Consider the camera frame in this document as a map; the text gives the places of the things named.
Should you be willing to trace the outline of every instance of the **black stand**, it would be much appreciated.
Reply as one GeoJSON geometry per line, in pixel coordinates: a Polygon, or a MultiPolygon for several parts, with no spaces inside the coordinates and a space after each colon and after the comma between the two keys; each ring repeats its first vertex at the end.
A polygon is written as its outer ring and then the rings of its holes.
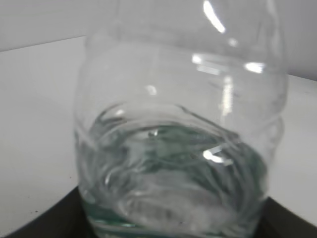
{"type": "MultiPolygon", "coordinates": [[[[78,189],[36,220],[5,238],[96,238],[86,221],[78,189]]],[[[273,199],[254,238],[317,238],[317,228],[283,208],[273,199]]]]}

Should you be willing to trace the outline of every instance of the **white wall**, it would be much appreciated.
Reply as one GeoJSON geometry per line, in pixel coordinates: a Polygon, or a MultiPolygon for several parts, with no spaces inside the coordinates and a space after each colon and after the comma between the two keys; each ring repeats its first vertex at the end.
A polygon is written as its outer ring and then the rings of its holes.
{"type": "MultiPolygon", "coordinates": [[[[0,51],[85,34],[96,0],[0,0],[0,51]]],[[[290,74],[317,80],[317,0],[277,0],[290,74]]]]}

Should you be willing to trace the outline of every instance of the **clear plastic bottle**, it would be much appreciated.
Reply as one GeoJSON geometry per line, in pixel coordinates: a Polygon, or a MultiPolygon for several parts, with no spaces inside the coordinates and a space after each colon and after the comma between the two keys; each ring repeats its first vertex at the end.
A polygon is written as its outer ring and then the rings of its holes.
{"type": "Polygon", "coordinates": [[[282,135],[274,0],[100,0],[75,105],[101,238],[249,238],[282,135]]]}

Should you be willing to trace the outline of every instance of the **white table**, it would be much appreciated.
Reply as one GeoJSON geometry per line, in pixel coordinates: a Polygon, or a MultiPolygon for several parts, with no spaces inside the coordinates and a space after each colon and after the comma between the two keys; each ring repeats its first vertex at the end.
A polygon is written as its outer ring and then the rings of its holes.
{"type": "MultiPolygon", "coordinates": [[[[0,53],[0,237],[77,184],[72,101],[83,38],[0,53]]],[[[317,82],[290,76],[270,195],[317,226],[317,82]]]]}

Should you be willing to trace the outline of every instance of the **water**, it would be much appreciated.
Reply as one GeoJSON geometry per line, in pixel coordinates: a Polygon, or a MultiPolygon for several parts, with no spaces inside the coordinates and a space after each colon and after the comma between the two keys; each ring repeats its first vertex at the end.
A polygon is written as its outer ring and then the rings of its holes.
{"type": "Polygon", "coordinates": [[[101,238],[248,238],[265,201],[266,166],[239,136],[209,123],[77,125],[80,192],[101,238]]]}

